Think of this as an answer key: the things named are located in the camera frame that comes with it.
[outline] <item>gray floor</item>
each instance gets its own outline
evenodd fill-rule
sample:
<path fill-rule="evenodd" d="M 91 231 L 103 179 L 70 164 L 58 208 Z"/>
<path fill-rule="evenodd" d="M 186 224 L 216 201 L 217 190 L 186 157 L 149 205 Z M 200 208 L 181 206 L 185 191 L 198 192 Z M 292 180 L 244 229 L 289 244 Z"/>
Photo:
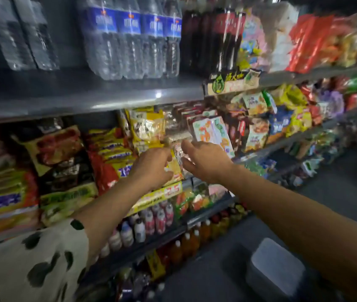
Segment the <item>gray floor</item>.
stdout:
<path fill-rule="evenodd" d="M 357 147 L 323 167 L 299 192 L 357 221 Z M 284 246 L 261 220 L 248 218 L 213 242 L 200 259 L 168 278 L 163 301 L 259 301 L 244 286 L 244 255 L 265 237 Z"/>

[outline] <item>plastic water bottle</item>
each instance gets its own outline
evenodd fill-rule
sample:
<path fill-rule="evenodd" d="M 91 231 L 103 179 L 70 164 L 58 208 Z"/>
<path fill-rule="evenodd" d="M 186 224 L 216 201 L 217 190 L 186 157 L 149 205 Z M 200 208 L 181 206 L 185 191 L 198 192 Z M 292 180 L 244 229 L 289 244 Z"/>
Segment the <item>plastic water bottle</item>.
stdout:
<path fill-rule="evenodd" d="M 0 0 L 0 46 L 12 70 L 36 69 L 10 0 Z"/>
<path fill-rule="evenodd" d="M 138 0 L 142 14 L 143 70 L 149 78 L 163 75 L 164 17 L 160 0 Z"/>
<path fill-rule="evenodd" d="M 143 45 L 141 14 L 137 0 L 116 0 L 117 26 L 122 54 L 122 75 L 127 79 L 142 79 Z"/>
<path fill-rule="evenodd" d="M 115 7 L 113 0 L 78 0 L 87 63 L 106 81 L 122 78 Z"/>
<path fill-rule="evenodd" d="M 54 45 L 48 33 L 47 20 L 39 0 L 14 0 L 19 17 L 27 33 L 27 39 L 41 70 L 60 69 Z"/>
<path fill-rule="evenodd" d="M 166 76 L 176 77 L 180 71 L 181 10 L 177 0 L 165 0 L 166 16 L 164 36 L 166 38 Z"/>

